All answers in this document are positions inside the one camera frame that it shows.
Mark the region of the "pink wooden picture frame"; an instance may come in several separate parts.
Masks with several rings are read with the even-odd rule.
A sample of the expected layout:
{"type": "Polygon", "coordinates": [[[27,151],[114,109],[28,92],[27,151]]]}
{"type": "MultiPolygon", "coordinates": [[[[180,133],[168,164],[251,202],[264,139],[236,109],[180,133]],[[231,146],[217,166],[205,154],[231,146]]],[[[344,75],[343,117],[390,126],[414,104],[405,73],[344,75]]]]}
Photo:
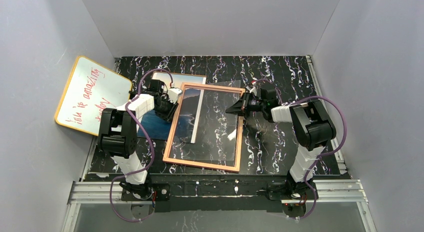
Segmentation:
{"type": "MultiPolygon", "coordinates": [[[[229,86],[222,86],[222,85],[211,85],[211,84],[198,84],[198,83],[183,83],[182,84],[182,90],[184,90],[185,86],[188,86],[190,88],[195,89],[210,89],[213,91],[224,91],[224,92],[233,92],[233,93],[239,93],[241,98],[242,94],[245,92],[245,89],[239,88],[239,87],[229,87],[229,86]]],[[[179,160],[179,159],[172,159],[169,158],[169,153],[172,146],[172,141],[174,137],[175,127],[177,124],[177,119],[179,116],[180,111],[180,103],[182,101],[182,97],[178,100],[178,107],[176,109],[176,112],[173,117],[173,121],[171,124],[169,136],[167,139],[166,147],[164,149],[163,153],[163,162],[170,163],[170,164],[178,164],[188,167],[196,167],[196,168],[204,168],[204,169],[211,169],[211,170],[219,170],[219,171],[226,171],[226,172],[233,172],[238,173],[240,171],[241,167],[241,148],[242,148],[242,135],[243,135],[243,118],[237,116],[238,118],[238,128],[237,128],[237,134],[236,134],[236,148],[235,148],[235,165],[234,166],[225,166],[225,165],[218,165],[218,164],[210,164],[210,163],[203,163],[203,162],[195,162],[195,161],[188,161],[188,160],[179,160]]]]}

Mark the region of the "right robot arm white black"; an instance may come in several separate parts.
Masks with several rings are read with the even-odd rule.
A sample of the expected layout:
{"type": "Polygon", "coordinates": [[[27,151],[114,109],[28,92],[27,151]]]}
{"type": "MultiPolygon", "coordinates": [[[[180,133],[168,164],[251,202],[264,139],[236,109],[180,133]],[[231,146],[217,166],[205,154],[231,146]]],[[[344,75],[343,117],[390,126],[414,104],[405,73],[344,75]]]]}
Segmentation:
{"type": "Polygon", "coordinates": [[[260,89],[259,95],[247,91],[228,107],[227,114],[247,118],[252,112],[261,112],[270,123],[291,123],[298,142],[295,161],[290,168],[285,187],[294,191],[311,186],[311,170],[325,146],[337,135],[322,96],[311,96],[289,104],[281,104],[274,89],[260,89]]]}

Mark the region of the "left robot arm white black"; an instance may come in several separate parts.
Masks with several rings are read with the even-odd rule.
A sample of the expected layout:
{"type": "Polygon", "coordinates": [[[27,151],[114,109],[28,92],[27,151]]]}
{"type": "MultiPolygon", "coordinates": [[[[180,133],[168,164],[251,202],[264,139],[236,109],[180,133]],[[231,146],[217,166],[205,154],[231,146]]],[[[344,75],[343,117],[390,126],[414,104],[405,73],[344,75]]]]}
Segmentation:
{"type": "Polygon", "coordinates": [[[171,122],[182,94],[180,88],[173,85],[167,88],[163,81],[153,79],[147,89],[140,90],[128,102],[102,111],[97,148],[117,163],[127,183],[142,185],[148,175],[136,153],[143,116],[153,111],[162,120],[171,122]]]}

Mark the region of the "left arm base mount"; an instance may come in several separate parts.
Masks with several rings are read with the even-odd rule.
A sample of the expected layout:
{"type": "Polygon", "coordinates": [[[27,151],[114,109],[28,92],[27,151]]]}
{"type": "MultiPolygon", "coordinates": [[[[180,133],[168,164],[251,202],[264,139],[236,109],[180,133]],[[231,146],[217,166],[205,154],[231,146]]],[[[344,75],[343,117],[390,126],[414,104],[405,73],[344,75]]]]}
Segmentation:
{"type": "Polygon", "coordinates": [[[120,182],[122,188],[121,200],[131,202],[141,201],[168,201],[170,199],[170,185],[166,183],[130,184],[128,182],[120,182]]]}

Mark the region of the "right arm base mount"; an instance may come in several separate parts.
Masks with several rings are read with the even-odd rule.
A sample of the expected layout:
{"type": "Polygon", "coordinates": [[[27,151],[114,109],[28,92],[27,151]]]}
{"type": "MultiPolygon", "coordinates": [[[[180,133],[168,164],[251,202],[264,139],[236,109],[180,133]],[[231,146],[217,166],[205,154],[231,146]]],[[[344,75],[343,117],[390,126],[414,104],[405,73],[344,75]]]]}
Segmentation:
{"type": "Polygon", "coordinates": [[[256,192],[259,196],[265,196],[271,201],[285,201],[283,208],[288,212],[294,212],[295,209],[306,210],[306,202],[313,202],[319,198],[316,184],[308,181],[309,185],[305,182],[270,182],[265,188],[256,192]]]}

